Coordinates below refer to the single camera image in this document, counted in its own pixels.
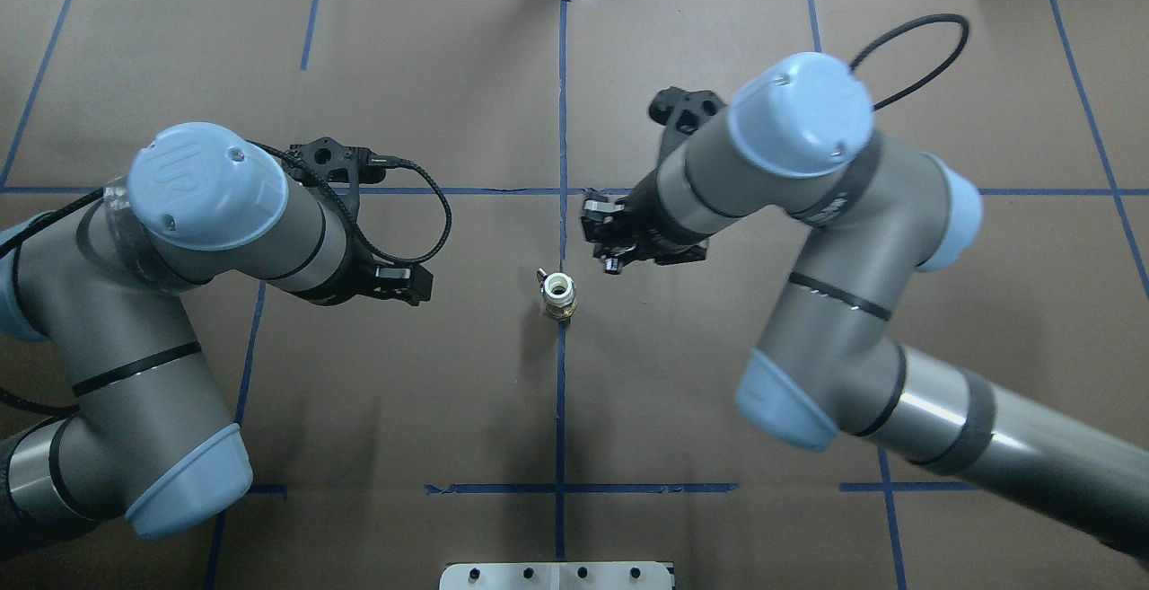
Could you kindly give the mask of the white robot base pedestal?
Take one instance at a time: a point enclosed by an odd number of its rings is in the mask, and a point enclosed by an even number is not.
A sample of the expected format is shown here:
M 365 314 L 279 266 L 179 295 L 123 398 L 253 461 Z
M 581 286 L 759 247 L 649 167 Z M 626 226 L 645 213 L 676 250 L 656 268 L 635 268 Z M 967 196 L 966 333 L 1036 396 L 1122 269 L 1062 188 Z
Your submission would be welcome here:
M 439 589 L 676 589 L 673 566 L 658 561 L 452 564 Z

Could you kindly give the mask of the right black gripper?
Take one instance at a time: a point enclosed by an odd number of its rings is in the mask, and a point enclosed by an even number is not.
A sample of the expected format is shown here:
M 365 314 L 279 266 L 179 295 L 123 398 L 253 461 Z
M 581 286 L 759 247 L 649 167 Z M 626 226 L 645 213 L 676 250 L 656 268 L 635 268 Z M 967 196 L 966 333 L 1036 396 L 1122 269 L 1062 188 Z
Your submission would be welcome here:
M 637 186 L 620 198 L 592 190 L 583 198 L 580 225 L 592 255 L 609 275 L 637 261 L 684 265 L 705 260 L 707 238 L 678 225 L 653 186 Z

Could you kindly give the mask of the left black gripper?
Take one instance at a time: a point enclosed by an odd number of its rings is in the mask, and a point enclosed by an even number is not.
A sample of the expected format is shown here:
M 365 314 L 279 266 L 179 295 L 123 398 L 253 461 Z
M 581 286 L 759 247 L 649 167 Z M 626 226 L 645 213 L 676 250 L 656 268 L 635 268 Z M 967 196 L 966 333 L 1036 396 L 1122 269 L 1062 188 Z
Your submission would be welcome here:
M 365 296 L 419 306 L 431 300 L 432 286 L 434 275 L 423 265 L 379 261 L 361 251 L 353 251 L 332 276 L 319 286 L 304 291 L 304 300 L 317 306 L 337 306 L 354 296 Z

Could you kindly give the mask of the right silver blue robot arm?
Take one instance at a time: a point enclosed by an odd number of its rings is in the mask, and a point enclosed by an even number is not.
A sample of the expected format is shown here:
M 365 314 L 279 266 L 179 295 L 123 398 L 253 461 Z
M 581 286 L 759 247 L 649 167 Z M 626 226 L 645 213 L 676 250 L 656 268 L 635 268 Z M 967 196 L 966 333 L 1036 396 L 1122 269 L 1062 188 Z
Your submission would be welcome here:
M 728 104 L 678 93 L 650 116 L 671 136 L 656 167 L 627 196 L 583 201 L 607 273 L 701 261 L 710 237 L 770 206 L 810 230 L 737 389 L 751 426 L 813 452 L 871 440 L 1146 564 L 1146 449 L 888 337 L 912 275 L 976 242 L 982 198 L 882 135 L 841 59 L 804 51 Z

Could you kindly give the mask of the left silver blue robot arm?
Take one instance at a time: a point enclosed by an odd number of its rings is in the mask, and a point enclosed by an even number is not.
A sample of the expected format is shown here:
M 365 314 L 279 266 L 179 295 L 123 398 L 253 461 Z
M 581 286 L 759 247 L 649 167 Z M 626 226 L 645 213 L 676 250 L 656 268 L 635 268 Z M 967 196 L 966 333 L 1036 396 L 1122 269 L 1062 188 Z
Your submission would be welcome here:
M 415 162 L 329 138 L 278 151 L 209 122 L 159 132 L 126 175 L 3 231 L 3 335 L 48 340 L 75 396 L 3 391 L 3 561 L 123 518 L 142 541 L 241 499 L 253 469 L 182 296 L 242 273 L 316 306 L 427 301 L 427 254 L 377 250 L 360 185 Z

